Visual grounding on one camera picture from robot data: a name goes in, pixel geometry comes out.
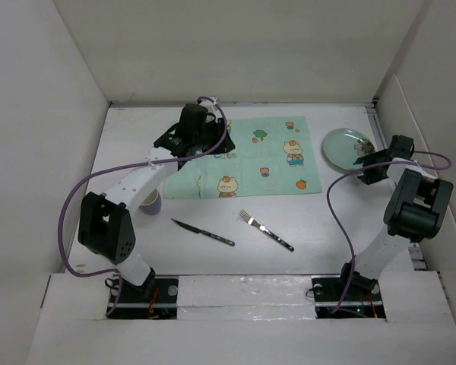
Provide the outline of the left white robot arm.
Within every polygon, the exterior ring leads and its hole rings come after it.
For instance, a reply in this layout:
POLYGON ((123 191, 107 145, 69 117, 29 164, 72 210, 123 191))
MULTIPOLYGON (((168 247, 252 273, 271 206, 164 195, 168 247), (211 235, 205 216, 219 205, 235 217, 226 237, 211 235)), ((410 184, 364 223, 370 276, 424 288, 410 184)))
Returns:
POLYGON ((199 97, 154 143, 145 162, 112 188, 88 192, 81 202, 78 242, 117 270, 119 282, 137 301, 154 294, 155 271, 135 250, 132 216, 167 178, 190 160, 233 150, 227 119, 217 101, 199 97))

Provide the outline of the black handled table knife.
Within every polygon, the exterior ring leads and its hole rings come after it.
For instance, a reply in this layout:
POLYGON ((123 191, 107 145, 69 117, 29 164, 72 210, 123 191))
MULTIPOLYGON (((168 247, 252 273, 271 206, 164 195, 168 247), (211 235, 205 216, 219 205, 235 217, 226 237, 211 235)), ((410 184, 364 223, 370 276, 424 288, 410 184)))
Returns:
POLYGON ((200 228, 193 227, 192 225, 183 223, 183 222, 178 221, 178 220, 173 219, 173 218, 172 218, 172 221, 175 224, 177 224, 178 226, 180 226, 181 228, 183 228, 185 230, 188 230, 190 232, 193 232, 193 233, 196 233, 196 234, 199 234, 199 235, 202 235, 202 236, 209 237, 209 238, 211 238, 213 240, 216 240, 218 242, 224 243, 224 244, 226 244, 228 246, 231 246, 231 247, 234 247, 236 245, 232 240, 228 240, 227 238, 224 238, 224 237, 221 237, 219 235, 216 235, 215 233, 211 233, 211 232, 208 232, 206 230, 202 230, 200 228))

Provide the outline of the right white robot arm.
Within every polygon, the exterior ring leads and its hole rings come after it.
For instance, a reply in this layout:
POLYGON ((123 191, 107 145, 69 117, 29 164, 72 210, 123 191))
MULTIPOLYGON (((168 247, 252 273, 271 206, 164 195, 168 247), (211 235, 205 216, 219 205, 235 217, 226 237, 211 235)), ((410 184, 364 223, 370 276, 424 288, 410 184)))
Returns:
POLYGON ((403 249, 410 243, 432 239, 442 227, 454 185, 427 173, 412 159, 414 153, 412 138, 394 135, 388 148, 356 160, 363 167, 358 176, 362 183, 390 179, 395 188, 380 232, 341 269, 336 290, 344 299, 369 293, 403 249))

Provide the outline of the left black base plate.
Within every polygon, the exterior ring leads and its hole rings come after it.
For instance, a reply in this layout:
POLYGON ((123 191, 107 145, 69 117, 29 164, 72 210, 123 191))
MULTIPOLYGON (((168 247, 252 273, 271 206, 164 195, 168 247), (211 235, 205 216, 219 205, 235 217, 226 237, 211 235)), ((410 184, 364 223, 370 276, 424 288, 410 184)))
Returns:
POLYGON ((146 293, 140 292, 126 281, 119 289, 119 279, 114 275, 105 280, 109 289, 106 308, 108 319, 177 319, 178 276, 156 276, 154 285, 146 293))

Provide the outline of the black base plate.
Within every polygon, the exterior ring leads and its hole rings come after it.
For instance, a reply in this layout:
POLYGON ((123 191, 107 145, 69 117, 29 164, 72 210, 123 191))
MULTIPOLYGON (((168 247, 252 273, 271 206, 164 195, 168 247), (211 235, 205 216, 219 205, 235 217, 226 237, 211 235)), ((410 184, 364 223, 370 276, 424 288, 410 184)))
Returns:
POLYGON ((106 308, 108 319, 177 319, 178 276, 156 276, 154 285, 146 293, 140 292, 126 281, 119 289, 119 279, 114 275, 105 280, 109 289, 106 308))
POLYGON ((347 290, 346 275, 312 275, 307 299, 313 300, 317 319, 385 319, 378 281, 353 275, 347 290))

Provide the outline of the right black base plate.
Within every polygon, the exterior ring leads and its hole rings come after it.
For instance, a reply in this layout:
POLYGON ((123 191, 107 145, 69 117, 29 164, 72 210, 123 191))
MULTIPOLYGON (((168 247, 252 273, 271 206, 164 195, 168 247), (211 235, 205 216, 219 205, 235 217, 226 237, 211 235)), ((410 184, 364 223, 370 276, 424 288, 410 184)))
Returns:
POLYGON ((347 290, 346 275, 312 275, 307 299, 313 300, 317 319, 385 319, 378 281, 353 275, 347 290))

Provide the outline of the purple ceramic mug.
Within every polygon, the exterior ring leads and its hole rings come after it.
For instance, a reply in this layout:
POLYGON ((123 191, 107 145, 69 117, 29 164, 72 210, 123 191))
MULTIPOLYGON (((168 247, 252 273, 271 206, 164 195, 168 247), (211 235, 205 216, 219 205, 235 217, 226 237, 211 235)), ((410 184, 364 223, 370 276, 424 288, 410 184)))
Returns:
POLYGON ((161 208, 162 198, 158 189, 153 190, 139 206, 140 211, 150 216, 159 214, 161 208))

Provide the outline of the green cartoon print cloth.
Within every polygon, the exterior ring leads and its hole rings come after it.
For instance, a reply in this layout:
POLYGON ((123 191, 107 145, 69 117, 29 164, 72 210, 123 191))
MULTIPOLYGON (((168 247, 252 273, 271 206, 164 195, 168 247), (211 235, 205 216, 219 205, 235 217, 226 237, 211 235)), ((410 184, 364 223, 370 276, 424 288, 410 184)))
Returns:
POLYGON ((305 195, 321 192, 304 116, 230 119, 231 152, 188 162, 165 181, 167 199, 305 195))

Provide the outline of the green floral plate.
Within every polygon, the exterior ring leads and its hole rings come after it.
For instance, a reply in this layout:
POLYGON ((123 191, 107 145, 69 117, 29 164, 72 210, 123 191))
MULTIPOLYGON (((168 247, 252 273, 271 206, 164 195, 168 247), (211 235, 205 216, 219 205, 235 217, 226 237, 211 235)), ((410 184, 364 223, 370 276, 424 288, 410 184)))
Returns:
POLYGON ((375 145, 362 132, 341 128, 329 132, 323 142, 322 151, 326 160, 341 170, 357 170, 361 157, 375 153, 375 145))

